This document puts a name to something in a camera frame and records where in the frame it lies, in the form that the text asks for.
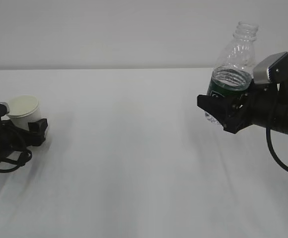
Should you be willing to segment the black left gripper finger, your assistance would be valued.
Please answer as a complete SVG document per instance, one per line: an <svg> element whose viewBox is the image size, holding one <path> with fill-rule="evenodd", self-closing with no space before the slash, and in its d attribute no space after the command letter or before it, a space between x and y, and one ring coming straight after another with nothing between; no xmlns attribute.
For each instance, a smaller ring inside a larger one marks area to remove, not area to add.
<svg viewBox="0 0 288 238"><path fill-rule="evenodd" d="M46 140L46 130L48 128L47 119L29 122L28 128L28 130L17 128L17 131L24 139L26 146L41 146Z"/></svg>

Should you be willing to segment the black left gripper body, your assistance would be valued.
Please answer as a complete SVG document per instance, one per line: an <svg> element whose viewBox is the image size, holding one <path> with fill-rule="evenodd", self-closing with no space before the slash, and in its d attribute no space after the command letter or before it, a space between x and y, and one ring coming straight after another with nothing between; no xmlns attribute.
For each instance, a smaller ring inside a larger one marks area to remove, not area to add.
<svg viewBox="0 0 288 238"><path fill-rule="evenodd" d="M32 152L27 148L17 127L8 120L2 121L0 124L0 163L7 163L19 169L31 159Z"/></svg>

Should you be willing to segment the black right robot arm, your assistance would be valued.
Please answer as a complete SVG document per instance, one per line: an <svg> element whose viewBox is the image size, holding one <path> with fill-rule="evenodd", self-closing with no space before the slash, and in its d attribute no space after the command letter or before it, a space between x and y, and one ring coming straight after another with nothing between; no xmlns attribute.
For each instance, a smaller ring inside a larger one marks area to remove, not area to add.
<svg viewBox="0 0 288 238"><path fill-rule="evenodd" d="M211 114L224 131L233 134L257 125L288 135L288 78L279 86L251 83L240 95L198 95L197 106Z"/></svg>

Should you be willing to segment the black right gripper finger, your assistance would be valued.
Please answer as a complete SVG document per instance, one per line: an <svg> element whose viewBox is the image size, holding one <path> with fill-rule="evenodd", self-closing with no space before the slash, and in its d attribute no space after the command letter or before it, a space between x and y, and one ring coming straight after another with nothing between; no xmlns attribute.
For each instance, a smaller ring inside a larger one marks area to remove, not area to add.
<svg viewBox="0 0 288 238"><path fill-rule="evenodd" d="M197 96L197 106L213 116L223 127L224 131L236 134L236 130L229 118L232 110L234 96L213 97L207 95Z"/></svg>

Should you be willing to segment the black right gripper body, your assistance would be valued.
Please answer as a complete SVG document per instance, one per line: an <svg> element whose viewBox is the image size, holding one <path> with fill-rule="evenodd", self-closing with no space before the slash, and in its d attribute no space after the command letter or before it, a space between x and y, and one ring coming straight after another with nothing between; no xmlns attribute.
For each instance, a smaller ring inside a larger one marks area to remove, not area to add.
<svg viewBox="0 0 288 238"><path fill-rule="evenodd" d="M266 127L277 96L276 84L251 84L242 94L227 97L227 131L236 134L251 125Z"/></svg>

